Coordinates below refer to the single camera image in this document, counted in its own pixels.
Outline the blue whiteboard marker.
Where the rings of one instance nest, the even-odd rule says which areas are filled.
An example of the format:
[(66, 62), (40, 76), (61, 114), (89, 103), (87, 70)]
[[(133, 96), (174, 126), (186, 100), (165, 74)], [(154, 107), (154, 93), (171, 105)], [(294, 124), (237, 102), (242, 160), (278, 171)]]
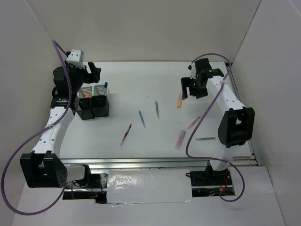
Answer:
[(107, 87), (108, 87), (108, 82), (105, 82), (104, 86), (103, 86), (103, 92), (102, 92), (102, 95), (106, 95), (106, 92), (107, 92)]

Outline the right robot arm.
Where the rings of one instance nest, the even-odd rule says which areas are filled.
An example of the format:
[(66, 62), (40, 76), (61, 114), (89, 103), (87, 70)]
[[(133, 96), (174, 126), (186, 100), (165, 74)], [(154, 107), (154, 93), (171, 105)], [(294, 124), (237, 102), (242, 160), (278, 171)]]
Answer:
[(189, 70), (190, 77), (181, 78), (182, 99), (185, 100), (188, 96), (199, 99), (212, 94), (222, 112), (217, 130), (222, 147), (208, 161), (205, 173), (206, 181), (215, 185), (226, 173), (228, 163), (232, 161), (238, 147), (252, 138), (255, 112), (238, 100), (226, 83), (226, 76), (220, 69), (212, 68), (207, 58), (195, 61), (189, 66)]

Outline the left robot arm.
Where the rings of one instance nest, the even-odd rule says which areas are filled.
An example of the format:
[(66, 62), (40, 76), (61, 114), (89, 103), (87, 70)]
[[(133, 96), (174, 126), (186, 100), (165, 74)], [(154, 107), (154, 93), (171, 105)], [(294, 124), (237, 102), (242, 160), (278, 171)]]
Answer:
[(37, 144), (30, 153), (24, 153), (20, 165), (30, 188), (63, 187), (68, 179), (66, 166), (58, 154), (67, 131), (79, 106), (77, 93), (84, 83), (98, 83), (101, 69), (89, 62), (82, 69), (64, 62), (63, 67), (53, 70), (54, 88), (50, 115)]

